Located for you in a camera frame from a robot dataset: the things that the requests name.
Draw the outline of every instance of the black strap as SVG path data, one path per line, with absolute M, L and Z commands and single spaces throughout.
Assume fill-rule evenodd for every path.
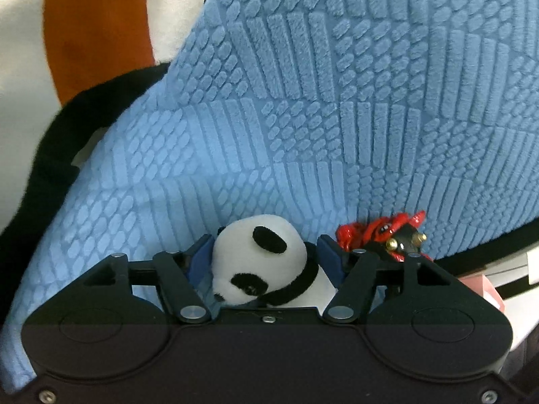
M 299 295 L 305 293 L 311 285 L 313 285 L 313 282 L 318 275 L 318 269 L 319 266 L 316 260 L 308 255 L 304 269 L 299 275 L 297 275 L 295 280 L 282 289 L 271 291 L 260 296 L 258 300 L 262 302 L 262 304 L 280 306 L 292 301 L 293 299 L 296 299 Z

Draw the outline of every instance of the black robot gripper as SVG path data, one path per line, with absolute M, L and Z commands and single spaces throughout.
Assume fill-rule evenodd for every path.
M 206 235 L 148 261 L 111 255 L 61 290 L 23 326 L 37 378 L 6 404 L 526 398 L 497 374 L 513 338 L 505 315 L 419 254 L 386 262 L 322 235 L 311 247 L 339 289 L 322 315 L 239 306 L 212 318 L 194 287 L 213 244 Z M 133 285 L 155 286 L 162 309 Z M 398 296 L 371 309 L 378 286 Z

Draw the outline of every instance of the pink object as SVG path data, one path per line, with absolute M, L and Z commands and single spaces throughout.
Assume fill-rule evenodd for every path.
M 504 312 L 505 304 L 503 303 L 503 299 L 485 275 L 464 276 L 459 278 L 459 280 L 479 296 L 482 296 L 483 299 L 489 301 L 502 313 Z

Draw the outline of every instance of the blue blanket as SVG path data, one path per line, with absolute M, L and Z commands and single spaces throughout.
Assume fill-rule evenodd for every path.
M 537 217 L 538 4 L 208 0 L 42 239 L 2 331 L 4 387 L 34 376 L 25 318 L 109 253 L 187 249 L 260 213 L 314 241 L 424 209 L 440 258 Z

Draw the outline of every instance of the red figurine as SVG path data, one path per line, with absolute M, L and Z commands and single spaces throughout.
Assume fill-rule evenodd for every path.
M 336 232 L 337 243 L 347 252 L 366 249 L 404 261 L 405 254 L 421 253 L 419 248 L 427 236 L 418 229 L 425 216 L 425 211 L 411 217 L 399 213 L 393 217 L 380 217 L 368 225 L 359 222 L 341 225 Z

